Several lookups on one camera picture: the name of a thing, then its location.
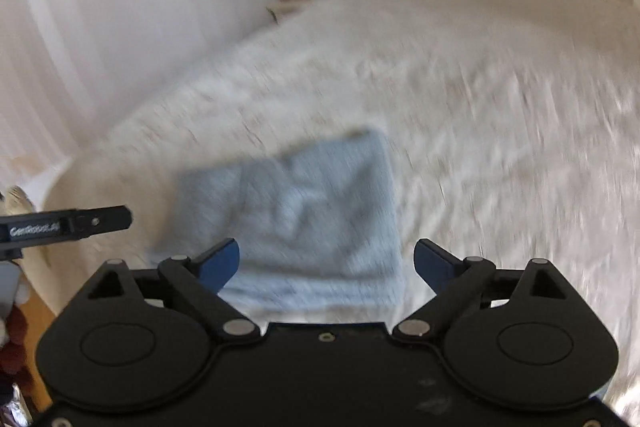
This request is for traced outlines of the light grey knit pants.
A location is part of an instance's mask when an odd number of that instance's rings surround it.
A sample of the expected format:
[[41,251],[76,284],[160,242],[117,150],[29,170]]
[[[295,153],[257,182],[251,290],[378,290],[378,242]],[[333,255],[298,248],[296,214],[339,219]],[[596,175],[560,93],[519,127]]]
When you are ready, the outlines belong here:
[[223,239],[240,267],[221,296],[245,310],[390,308],[404,297],[392,169],[382,133],[183,171],[150,256],[195,257]]

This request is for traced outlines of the cream floral bedspread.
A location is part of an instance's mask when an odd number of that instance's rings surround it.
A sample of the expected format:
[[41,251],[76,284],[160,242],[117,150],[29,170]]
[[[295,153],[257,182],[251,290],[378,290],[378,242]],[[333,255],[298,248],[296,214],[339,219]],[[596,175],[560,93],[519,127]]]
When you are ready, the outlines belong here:
[[551,260],[620,346],[608,404],[639,421],[639,12],[620,0],[321,0],[191,69],[75,159],[51,209],[132,227],[53,247],[60,312],[102,262],[152,268],[253,219],[240,162],[373,130],[393,169],[388,254],[241,251],[224,295],[260,323],[392,323],[431,291],[426,237],[501,268]]

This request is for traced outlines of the cream bedside table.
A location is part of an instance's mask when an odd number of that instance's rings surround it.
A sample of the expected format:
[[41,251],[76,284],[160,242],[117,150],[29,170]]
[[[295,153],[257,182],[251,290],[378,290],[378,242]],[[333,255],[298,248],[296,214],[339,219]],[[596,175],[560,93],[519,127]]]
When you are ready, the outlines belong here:
[[268,14],[276,24],[282,23],[287,17],[305,11],[311,5],[324,0],[280,0],[266,6]]

